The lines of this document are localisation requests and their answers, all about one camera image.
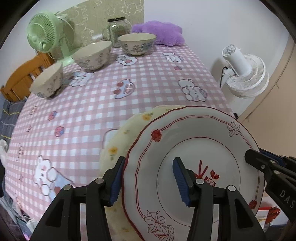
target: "tablecloth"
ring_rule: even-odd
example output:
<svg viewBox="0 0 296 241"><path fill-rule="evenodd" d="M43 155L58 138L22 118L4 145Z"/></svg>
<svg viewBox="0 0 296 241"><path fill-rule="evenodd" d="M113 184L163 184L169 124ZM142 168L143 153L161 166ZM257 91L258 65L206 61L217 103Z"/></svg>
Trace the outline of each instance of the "tablecloth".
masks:
<svg viewBox="0 0 296 241"><path fill-rule="evenodd" d="M65 184L78 187L98 177L104 143L132 115L159 105L231 113L216 81L187 45L154 46L137 58L112 49L100 70L86 73L71 64L64 77L67 85L53 99L29 96L8 150L6 191L36 220Z"/></svg>

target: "floral bowl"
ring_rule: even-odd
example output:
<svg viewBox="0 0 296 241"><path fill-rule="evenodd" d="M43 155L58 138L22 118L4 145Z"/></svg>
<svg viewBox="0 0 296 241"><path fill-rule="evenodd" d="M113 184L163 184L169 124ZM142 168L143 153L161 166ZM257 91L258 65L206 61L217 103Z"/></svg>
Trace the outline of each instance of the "floral bowl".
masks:
<svg viewBox="0 0 296 241"><path fill-rule="evenodd" d="M142 55L152 48L156 36L149 33L125 34L118 38L118 41L126 53Z"/></svg>
<svg viewBox="0 0 296 241"><path fill-rule="evenodd" d="M83 69L99 69L108 61L111 46L111 41L89 44L72 54L72 59Z"/></svg>
<svg viewBox="0 0 296 241"><path fill-rule="evenodd" d="M49 98L59 89L63 81L63 63L57 62L37 76L30 86L30 92L41 98Z"/></svg>

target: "white fan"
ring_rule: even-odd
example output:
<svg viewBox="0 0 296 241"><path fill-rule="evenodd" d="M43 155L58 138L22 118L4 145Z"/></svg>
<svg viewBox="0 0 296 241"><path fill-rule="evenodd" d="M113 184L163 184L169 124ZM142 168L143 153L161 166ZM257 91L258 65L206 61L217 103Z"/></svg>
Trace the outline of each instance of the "white fan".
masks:
<svg viewBox="0 0 296 241"><path fill-rule="evenodd" d="M232 69L223 72L221 87L226 83L231 93L240 98L255 97L266 89L269 74L261 58L243 55L234 45L227 46L222 55Z"/></svg>

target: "fan grille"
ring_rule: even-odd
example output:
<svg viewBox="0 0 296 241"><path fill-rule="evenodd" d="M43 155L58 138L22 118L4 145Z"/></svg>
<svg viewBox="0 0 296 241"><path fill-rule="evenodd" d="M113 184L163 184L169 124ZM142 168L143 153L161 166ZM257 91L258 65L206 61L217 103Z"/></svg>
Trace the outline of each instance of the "fan grille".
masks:
<svg viewBox="0 0 296 241"><path fill-rule="evenodd" d="M222 55L224 57L228 57L232 55L235 52L235 50L236 50L236 47L234 45L229 45L225 49L223 49Z"/></svg>
<svg viewBox="0 0 296 241"><path fill-rule="evenodd" d="M266 72L261 83L257 85L255 88L244 91L244 92L234 91L230 89L230 92L239 98L252 98L260 95L267 88L268 83L269 83L269 74L268 72Z"/></svg>
<svg viewBox="0 0 296 241"><path fill-rule="evenodd" d="M252 54L244 54L244 57L252 66L251 73L243 77L235 75L230 77L226 82L231 90L237 92L244 92L255 88L261 83L266 73L265 64L261 58Z"/></svg>
<svg viewBox="0 0 296 241"><path fill-rule="evenodd" d="M52 19L44 14L36 14L27 28L27 39L32 48L39 52L49 52L57 42L57 29Z"/></svg>

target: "plate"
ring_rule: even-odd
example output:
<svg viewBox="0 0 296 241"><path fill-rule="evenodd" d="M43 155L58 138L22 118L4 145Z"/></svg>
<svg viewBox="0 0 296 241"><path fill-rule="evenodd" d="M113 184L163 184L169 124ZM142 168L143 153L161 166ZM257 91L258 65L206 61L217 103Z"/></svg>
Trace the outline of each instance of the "plate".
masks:
<svg viewBox="0 0 296 241"><path fill-rule="evenodd" d="M209 107L182 107L150 122L127 154L123 208L145 241L187 239L194 208L181 200L172 163L180 157L187 169L212 186L234 185L256 213L263 195L263 174L245 162L258 151L250 133L233 117ZM214 205L211 240L218 235Z"/></svg>

